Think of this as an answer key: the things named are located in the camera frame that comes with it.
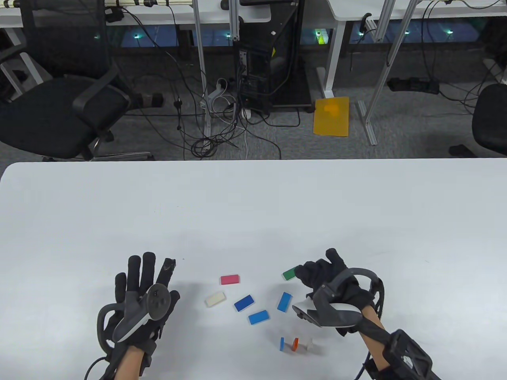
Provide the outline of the person's left hand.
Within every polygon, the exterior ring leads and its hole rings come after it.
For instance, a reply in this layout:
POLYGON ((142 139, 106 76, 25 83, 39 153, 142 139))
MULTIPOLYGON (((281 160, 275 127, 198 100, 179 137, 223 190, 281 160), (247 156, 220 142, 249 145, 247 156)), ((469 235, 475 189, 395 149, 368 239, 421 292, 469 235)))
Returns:
MULTIPOLYGON (((115 301, 125 301, 126 293, 133 291, 137 293, 137 299, 141 299, 153 284, 161 284, 168 288, 170 279, 174 272, 176 261, 166 258, 161 266, 158 277, 154 277, 156 255, 152 252, 145 252, 142 257, 132 255, 128 259, 128 272, 118 273, 115 277, 115 301)), ((130 337, 125 340, 127 346, 135 347, 145 353, 154 353, 157 347, 156 341, 161 337, 165 324, 172 314, 180 294, 176 290, 170 291, 170 303, 167 313, 158 321, 150 320, 139 327, 130 337)))

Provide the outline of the person's right hand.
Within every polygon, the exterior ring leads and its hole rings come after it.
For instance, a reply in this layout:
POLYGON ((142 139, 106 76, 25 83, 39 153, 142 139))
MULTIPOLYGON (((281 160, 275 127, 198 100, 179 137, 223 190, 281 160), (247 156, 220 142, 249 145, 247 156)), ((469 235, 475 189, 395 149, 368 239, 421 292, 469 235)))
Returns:
POLYGON ((305 300, 293 304, 296 315, 319 328, 334 328, 342 336, 359 332, 373 339, 382 335, 363 313, 373 307, 376 290, 362 289, 356 275, 369 277, 373 287, 379 284, 378 277, 362 268, 348 268, 335 248, 326 250, 325 256, 295 268, 295 276, 312 289, 305 300))

